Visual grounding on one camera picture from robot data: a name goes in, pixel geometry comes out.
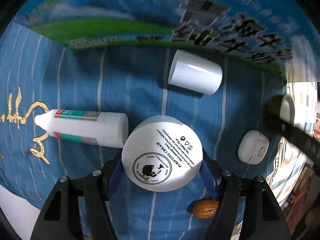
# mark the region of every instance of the blue striped fabric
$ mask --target blue striped fabric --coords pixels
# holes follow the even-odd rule
[[[12,114],[18,86],[23,116],[35,101],[49,109],[124,112],[129,130],[147,117],[173,116],[198,134],[203,147],[222,168],[238,176],[266,177],[273,170],[279,137],[269,134],[262,124],[262,108],[276,94],[284,93],[285,83],[244,63],[221,55],[210,58],[221,65],[223,81],[213,95],[201,95],[167,85],[167,73],[175,49],[157,47],[113,47],[74,53],[20,25],[10,24],[0,40],[0,115],[8,113],[12,93]],[[44,156],[32,155],[39,149],[32,138],[43,131],[34,125],[36,108],[26,125],[0,122],[0,183],[24,197],[37,208],[62,175],[71,179],[86,176],[112,159],[118,149],[79,144],[49,137],[43,142]],[[259,165],[247,165],[237,157],[238,145],[246,132],[258,129],[269,139],[269,150]],[[139,188],[124,176],[116,195],[109,201],[113,225],[119,239],[188,240],[202,239],[211,220],[199,220],[186,211],[197,199],[209,197],[198,174],[185,187],[164,193]],[[84,233],[84,200],[80,199]],[[238,221],[242,220],[243,204]]]

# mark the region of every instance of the white plastic bottle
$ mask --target white plastic bottle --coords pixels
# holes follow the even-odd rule
[[[123,148],[128,117],[123,113],[52,109],[35,117],[36,125],[59,139]]]

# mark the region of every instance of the white cup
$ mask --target white cup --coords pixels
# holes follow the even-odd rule
[[[215,93],[222,81],[222,69],[207,59],[177,50],[169,72],[170,85],[203,94]]]
[[[152,116],[131,133],[122,150],[125,173],[138,186],[166,192],[188,184],[202,163],[201,142],[179,120]]]

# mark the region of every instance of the bottle label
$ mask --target bottle label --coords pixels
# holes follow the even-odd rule
[[[59,139],[65,139],[69,141],[79,142],[79,143],[88,143],[93,145],[98,145],[97,140],[95,138],[89,138],[89,137],[81,137],[66,133],[58,133],[58,132],[52,132],[52,136],[57,137]]]
[[[54,118],[96,122],[100,114],[101,112],[60,109],[55,113]]]

